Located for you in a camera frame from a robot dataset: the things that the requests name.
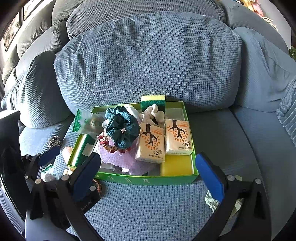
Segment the green cardboard box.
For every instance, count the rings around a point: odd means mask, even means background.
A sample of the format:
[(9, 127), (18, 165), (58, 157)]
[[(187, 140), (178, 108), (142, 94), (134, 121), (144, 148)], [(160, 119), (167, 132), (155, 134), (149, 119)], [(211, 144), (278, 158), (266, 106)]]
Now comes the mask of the green cardboard box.
[(92, 153), (102, 164), (123, 166), (127, 174), (107, 172), (101, 167), (96, 178), (135, 185), (179, 185), (192, 183), (198, 176), (195, 150), (184, 102), (166, 102), (164, 127), (140, 123), (140, 134), (126, 151), (110, 153), (114, 142), (105, 133), (79, 135), (68, 161), (74, 170)]

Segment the pale green scrunchie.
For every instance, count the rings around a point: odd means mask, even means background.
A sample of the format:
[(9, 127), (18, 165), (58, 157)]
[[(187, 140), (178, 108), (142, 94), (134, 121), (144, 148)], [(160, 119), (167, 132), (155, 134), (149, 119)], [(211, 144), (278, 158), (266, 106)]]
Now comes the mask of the pale green scrunchie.
[(205, 178), (204, 182), (211, 197), (219, 204), (213, 212), (204, 229), (209, 229), (214, 226), (222, 226), (227, 223), (227, 220), (232, 217), (233, 209), (236, 208), (237, 199), (242, 199), (242, 193), (246, 189), (246, 182), (237, 180), (233, 175), (223, 175), (213, 178)]

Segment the teal scrunchie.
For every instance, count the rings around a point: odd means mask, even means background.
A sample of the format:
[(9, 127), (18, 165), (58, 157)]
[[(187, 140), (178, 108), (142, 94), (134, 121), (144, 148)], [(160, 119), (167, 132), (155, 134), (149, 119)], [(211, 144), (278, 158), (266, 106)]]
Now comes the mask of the teal scrunchie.
[(108, 108), (105, 117), (109, 120), (105, 132), (114, 145), (120, 149), (130, 148), (140, 133), (137, 119), (124, 106)]

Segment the green printed plastic bag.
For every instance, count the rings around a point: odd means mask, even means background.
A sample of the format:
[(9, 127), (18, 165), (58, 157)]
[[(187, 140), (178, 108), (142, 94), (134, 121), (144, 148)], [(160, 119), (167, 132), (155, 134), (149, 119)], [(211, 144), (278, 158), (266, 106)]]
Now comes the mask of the green printed plastic bag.
[(102, 123), (106, 120), (105, 116), (99, 113), (77, 110), (74, 118), (72, 131), (78, 134), (99, 135), (104, 128)]

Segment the left blue cushion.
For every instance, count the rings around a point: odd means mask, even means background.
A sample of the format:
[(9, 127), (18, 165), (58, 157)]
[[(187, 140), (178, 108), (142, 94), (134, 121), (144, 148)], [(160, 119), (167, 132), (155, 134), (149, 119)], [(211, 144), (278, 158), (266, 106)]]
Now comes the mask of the left blue cushion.
[(29, 128), (45, 128), (72, 115), (56, 80), (53, 52), (43, 52), (30, 63), (22, 79), (4, 96), (4, 110), (18, 110)]

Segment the orange white foam roll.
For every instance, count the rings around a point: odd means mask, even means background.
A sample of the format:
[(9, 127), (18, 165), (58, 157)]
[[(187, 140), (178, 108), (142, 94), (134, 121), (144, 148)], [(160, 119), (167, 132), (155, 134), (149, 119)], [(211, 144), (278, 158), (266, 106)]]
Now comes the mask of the orange white foam roll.
[(70, 160), (72, 151), (73, 151), (73, 148), (72, 147), (65, 147), (62, 150), (62, 156), (63, 156), (63, 159), (64, 159), (64, 161), (65, 161), (66, 164), (68, 164), (68, 162)]

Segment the blue sofa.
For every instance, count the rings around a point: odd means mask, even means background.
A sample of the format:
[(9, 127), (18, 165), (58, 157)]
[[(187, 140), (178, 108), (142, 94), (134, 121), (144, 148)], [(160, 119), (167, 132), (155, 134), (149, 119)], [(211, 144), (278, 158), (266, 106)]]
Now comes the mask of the blue sofa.
[[(25, 49), (14, 49), (1, 68), (1, 101), (39, 54), (49, 51), (57, 57), (68, 42), (90, 29), (163, 11), (209, 16), (232, 30), (255, 30), (288, 54), (278, 31), (235, 1), (51, 1), (24, 31), (21, 39)], [(71, 128), (75, 112), (71, 113), (66, 120), (45, 128), (29, 128), (20, 121), (21, 153), (35, 155), (46, 151), (52, 136), (63, 140), (63, 148), (74, 146), (77, 135)], [(234, 101), (227, 108), (187, 111), (187, 115), (196, 152), (205, 152), (226, 174), (239, 175), (246, 181), (263, 181), (272, 240), (295, 240), (295, 81), (275, 112), (244, 108)]]

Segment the red patterned scrunchie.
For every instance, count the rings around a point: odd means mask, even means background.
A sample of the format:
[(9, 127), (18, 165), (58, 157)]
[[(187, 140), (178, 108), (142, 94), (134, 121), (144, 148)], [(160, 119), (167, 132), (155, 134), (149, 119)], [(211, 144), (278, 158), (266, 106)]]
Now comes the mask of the red patterned scrunchie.
[(100, 135), (98, 135), (97, 139), (99, 144), (110, 153), (115, 153), (116, 151), (120, 153), (125, 153), (131, 150), (131, 148), (121, 149), (115, 145), (112, 146), (109, 142), (108, 136), (106, 136), (104, 133), (101, 133)]

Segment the right blue cushion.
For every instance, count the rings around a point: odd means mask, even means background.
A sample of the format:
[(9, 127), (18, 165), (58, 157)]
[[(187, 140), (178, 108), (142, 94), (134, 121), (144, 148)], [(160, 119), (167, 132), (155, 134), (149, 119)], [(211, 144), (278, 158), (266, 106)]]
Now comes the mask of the right blue cushion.
[(242, 39), (241, 72), (235, 104), (275, 112), (295, 81), (295, 61), (255, 30), (237, 27)]

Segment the tissue pack in box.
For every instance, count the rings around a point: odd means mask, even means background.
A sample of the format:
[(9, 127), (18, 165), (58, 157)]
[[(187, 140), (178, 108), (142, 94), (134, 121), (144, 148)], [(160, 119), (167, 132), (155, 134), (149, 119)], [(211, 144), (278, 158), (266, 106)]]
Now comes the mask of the tissue pack in box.
[(165, 151), (167, 155), (192, 154), (193, 144), (188, 121), (171, 119), (165, 121)]

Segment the tissue pack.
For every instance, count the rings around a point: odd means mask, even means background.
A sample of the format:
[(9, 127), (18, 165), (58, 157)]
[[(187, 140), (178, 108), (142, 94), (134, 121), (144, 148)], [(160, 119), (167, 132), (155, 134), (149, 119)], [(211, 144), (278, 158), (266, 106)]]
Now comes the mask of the tissue pack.
[(165, 151), (167, 155), (192, 154), (193, 144), (188, 121), (171, 119), (165, 121)]
[(137, 161), (161, 164), (165, 161), (164, 129), (148, 123), (140, 124), (140, 135), (137, 141)]
[(51, 182), (59, 179), (59, 174), (54, 170), (53, 164), (48, 164), (41, 170), (41, 179), (44, 182)]

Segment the purple mesh bath pouf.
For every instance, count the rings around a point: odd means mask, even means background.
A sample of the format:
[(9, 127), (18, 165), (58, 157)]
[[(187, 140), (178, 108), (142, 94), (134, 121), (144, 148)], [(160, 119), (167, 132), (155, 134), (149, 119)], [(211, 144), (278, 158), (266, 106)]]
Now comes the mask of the purple mesh bath pouf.
[(157, 167), (153, 163), (137, 161), (135, 159), (136, 151), (137, 145), (133, 144), (131, 150), (125, 153), (120, 153), (119, 151), (110, 153), (99, 143), (96, 144), (93, 150), (93, 152), (99, 154), (103, 163), (127, 169), (132, 176), (142, 176)]

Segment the green sponge in wrapper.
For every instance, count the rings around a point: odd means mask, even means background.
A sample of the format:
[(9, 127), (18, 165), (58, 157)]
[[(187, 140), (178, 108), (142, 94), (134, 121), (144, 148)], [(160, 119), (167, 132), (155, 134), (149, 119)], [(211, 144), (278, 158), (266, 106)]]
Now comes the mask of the green sponge in wrapper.
[(96, 140), (88, 134), (80, 134), (72, 150), (68, 167), (74, 168), (81, 165), (92, 153)]

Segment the wall picture frame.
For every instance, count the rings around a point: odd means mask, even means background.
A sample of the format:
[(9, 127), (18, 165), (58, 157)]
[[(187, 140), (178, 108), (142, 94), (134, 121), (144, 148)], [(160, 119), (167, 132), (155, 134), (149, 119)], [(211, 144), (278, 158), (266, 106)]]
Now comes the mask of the wall picture frame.
[(8, 51), (8, 49), (9, 49), (14, 37), (16, 36), (17, 32), (19, 31), (20, 27), (21, 27), (20, 14), (17, 13), (17, 15), (13, 18), (13, 20), (9, 24), (7, 30), (4, 32), (3, 43), (4, 43), (5, 51)]

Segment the cream scrunchie in box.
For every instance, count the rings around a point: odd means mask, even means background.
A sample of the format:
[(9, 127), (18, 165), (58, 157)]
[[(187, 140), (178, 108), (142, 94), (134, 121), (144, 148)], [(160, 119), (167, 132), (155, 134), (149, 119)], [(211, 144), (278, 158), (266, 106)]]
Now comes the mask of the cream scrunchie in box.
[(162, 110), (159, 110), (156, 104), (153, 104), (139, 114), (139, 119), (142, 123), (148, 123), (163, 128), (167, 117)]

